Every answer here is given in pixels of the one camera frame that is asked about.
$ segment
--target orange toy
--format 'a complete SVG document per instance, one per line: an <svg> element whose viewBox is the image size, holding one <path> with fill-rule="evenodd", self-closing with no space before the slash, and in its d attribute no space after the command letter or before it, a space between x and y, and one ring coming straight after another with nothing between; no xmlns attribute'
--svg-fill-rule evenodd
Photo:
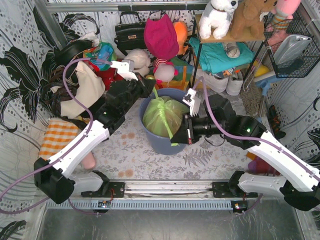
<svg viewBox="0 0 320 240"><path fill-rule="evenodd" d="M179 52L177 55L183 55L188 49L188 46L184 46L188 37L187 25L183 21L177 21L173 23L173 27L176 33L177 42L179 44Z"/></svg>

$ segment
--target orange checkered cloth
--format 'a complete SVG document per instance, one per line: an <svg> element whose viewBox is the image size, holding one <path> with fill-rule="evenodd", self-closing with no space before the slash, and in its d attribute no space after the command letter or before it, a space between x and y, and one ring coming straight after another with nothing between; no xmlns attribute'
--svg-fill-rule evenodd
<svg viewBox="0 0 320 240"><path fill-rule="evenodd" d="M81 130L73 123L52 117L44 135L39 158L49 159L67 146L80 132Z"/></svg>

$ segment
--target cable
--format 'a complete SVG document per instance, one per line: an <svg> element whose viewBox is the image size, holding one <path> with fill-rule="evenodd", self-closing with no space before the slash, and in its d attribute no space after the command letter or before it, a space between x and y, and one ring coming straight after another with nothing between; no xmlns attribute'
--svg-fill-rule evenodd
<svg viewBox="0 0 320 240"><path fill-rule="evenodd" d="M202 85L203 85L203 91L204 91L204 99L205 99L205 104L208 110L208 113L213 121L213 123L216 125L216 127L220 130L221 133L223 133L224 135L226 135L229 138L232 139L237 139L237 140L249 140L249 141L259 141L259 142L263 142L266 143L268 145L270 145L271 147L277 149L279 152L282 152L284 155L286 155L288 158L290 158L291 160L293 160L296 164L298 164L301 168L303 168L308 174L310 174L311 177L315 178L318 182L320 182L320 177L316 176L311 170L309 170L303 163L301 163L300 161L298 161L297 159L295 159L291 154L289 154L287 151L283 150L281 147L275 145L274 143L259 138L259 137L252 137L252 136L236 136L236 135L232 135L230 133L228 133L226 130L224 130L220 124L218 123L217 119L215 118L211 107L210 107L210 103L209 103L209 98L208 98L208 92L207 92L207 86L206 86L206 82L204 81L204 77L201 76L198 79L199 81L202 81Z"/></svg>
<svg viewBox="0 0 320 240"><path fill-rule="evenodd" d="M86 214L86 215L103 215L105 214L104 212L89 212L89 211L82 211L79 208L76 208L75 205L73 205L73 203L71 202L70 198L68 198L68 203L70 204L70 206L72 207L73 210L77 211L78 213L81 214Z"/></svg>
<svg viewBox="0 0 320 240"><path fill-rule="evenodd" d="M244 214L247 214L247 213L249 213L250 211L252 211L252 210L258 205L258 203L260 202L260 200L262 199L263 196L264 196L263 194L260 194L260 195L258 196L258 198L256 199L256 201L254 202L254 204L253 204L249 209L247 209L246 211L244 211L243 213L240 213L240 215L244 215Z"/></svg>
<svg viewBox="0 0 320 240"><path fill-rule="evenodd" d="M220 134L220 137L223 139L223 142L221 143L221 144L219 144L219 145L214 145L212 142L210 142L206 137L204 137L204 140L206 140L206 142L207 143L209 143L209 144L211 144L212 146L214 146L214 147L220 147L220 146L222 146L224 143L225 143L225 138Z"/></svg>
<svg viewBox="0 0 320 240"><path fill-rule="evenodd" d="M200 83L200 78L198 79L198 81L196 81L195 82L195 84L193 85L193 90L196 90L196 87L198 86L198 84Z"/></svg>
<svg viewBox="0 0 320 240"><path fill-rule="evenodd" d="M80 62L80 61L89 61L91 60L91 58L89 57L86 57L86 58L79 58L79 59L75 59L75 60L72 60L71 62L68 63L67 66L65 66L64 70L63 70L63 74L62 74L62 80L63 80L63 84L64 84L64 87L66 89L66 91L68 92L68 94L70 95L70 97L77 103L79 104L90 116L90 122L88 123L88 129L85 131L85 133L83 134L83 136L70 148L68 149L61 157L59 157L57 160L55 160L54 162L46 165L46 166L43 166L37 170L34 170L30 173L28 173L27 175L23 176L23 177L20 177L18 180L16 180L15 182L13 182L12 184L10 184L1 194L0 194L0 201L2 200L2 198L4 197L4 195L10 190L12 189L15 185L17 185L18 183L22 182L23 180L25 180L26 178L29 178L31 177L32 175L35 175L37 173L40 173L42 172L43 170L46 170L48 168L51 168L53 165L55 165L56 163L58 163L60 160L62 160L66 155L68 155L77 145L80 144L80 142L87 136L87 134L90 132L91 130L91 127L92 127L92 124L94 122L94 117L93 117L93 114L91 113L91 111L86 107L84 106L81 102L79 102L74 96L73 94L71 93L71 91L69 90L68 88L68 85L67 85L67 79L66 79L66 73L67 73L67 70L68 68L72 65L72 64L75 64L77 62ZM101 59L97 59L98 61L101 61L101 62L105 62L105 64L109 64L109 65L112 65L112 62L110 61L105 61L105 60L101 60ZM47 201L49 199L49 197L46 197L44 199L42 199L41 201L33 204L32 206L29 206L25 209L22 209L22 210L17 210L17 211L5 211L5 210L2 210L0 209L0 213L1 214L7 214L7 215L14 215L14 214L21 214L21 213L24 213L26 211L29 211L30 209L32 208L35 208L36 206L44 203L45 201Z"/></svg>

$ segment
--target green plastic bag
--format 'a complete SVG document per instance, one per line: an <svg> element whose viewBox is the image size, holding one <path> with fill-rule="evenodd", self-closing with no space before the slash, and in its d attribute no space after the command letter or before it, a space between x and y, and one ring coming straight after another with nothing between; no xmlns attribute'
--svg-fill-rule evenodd
<svg viewBox="0 0 320 240"><path fill-rule="evenodd" d="M189 108L169 96L158 97L156 93L155 99L151 99L144 112L142 122L151 133L171 139L180 128L183 114L188 113Z"/></svg>

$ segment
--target white stuffed dog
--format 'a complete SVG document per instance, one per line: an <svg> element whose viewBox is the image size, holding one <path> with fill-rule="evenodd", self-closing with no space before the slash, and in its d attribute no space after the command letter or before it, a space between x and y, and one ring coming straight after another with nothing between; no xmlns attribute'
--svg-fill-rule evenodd
<svg viewBox="0 0 320 240"><path fill-rule="evenodd" d="M238 0L210 0L199 22L200 37L210 38L211 27L215 28L213 31L215 39L222 39L226 36L237 7Z"/></svg>
<svg viewBox="0 0 320 240"><path fill-rule="evenodd" d="M129 59L134 61L134 73L139 73L141 76L145 76L149 73L149 65L151 63L147 52L144 49L134 49L125 56L124 59Z"/></svg>

